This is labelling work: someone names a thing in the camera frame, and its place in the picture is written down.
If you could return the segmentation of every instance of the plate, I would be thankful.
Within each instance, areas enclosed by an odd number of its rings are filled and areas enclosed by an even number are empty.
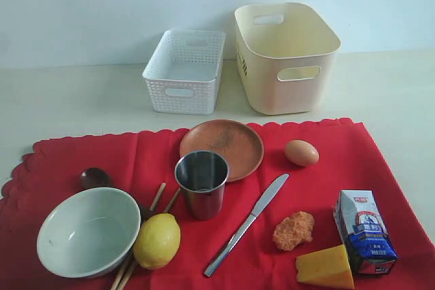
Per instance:
[[[233,120],[211,120],[193,127],[181,140],[179,154],[206,149],[225,158],[228,182],[250,175],[263,160],[264,147],[256,131]]]

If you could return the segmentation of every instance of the butter knife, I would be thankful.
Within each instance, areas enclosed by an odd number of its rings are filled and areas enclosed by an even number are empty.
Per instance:
[[[279,176],[276,178],[264,191],[264,193],[261,195],[260,199],[257,201],[257,203],[254,205],[254,208],[252,209],[251,213],[243,222],[243,224],[240,226],[240,228],[236,231],[235,234],[232,235],[230,240],[226,243],[224,247],[222,247],[221,251],[218,253],[218,255],[214,258],[213,261],[211,261],[210,265],[205,270],[204,274],[205,276],[210,277],[216,269],[219,267],[219,265],[222,263],[222,261],[225,259],[225,257],[230,253],[230,251],[234,248],[236,243],[242,238],[246,230],[249,228],[249,226],[252,224],[252,222],[255,221],[258,215],[264,210],[264,208],[269,204],[269,202],[272,200],[272,198],[275,197],[277,192],[281,189],[282,185],[285,183],[285,181],[288,179],[290,175],[285,173],[284,175]]]

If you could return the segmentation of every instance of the cream plastic bin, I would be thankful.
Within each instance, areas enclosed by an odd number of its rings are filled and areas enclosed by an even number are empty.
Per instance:
[[[267,115],[312,110],[340,39],[301,3],[246,5],[235,16],[237,66],[249,104]]]
[[[166,31],[142,77],[154,110],[209,115],[222,74],[225,33]]]

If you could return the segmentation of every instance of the brown egg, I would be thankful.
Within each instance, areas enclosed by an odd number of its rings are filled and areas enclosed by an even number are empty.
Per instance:
[[[319,161],[319,152],[306,141],[294,139],[284,149],[287,159],[299,166],[310,166]]]

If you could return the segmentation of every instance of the yellow lemon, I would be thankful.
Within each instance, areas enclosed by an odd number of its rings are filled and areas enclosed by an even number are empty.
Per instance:
[[[175,256],[180,241],[179,225],[172,214],[157,214],[145,221],[133,245],[133,255],[143,268],[156,270]]]

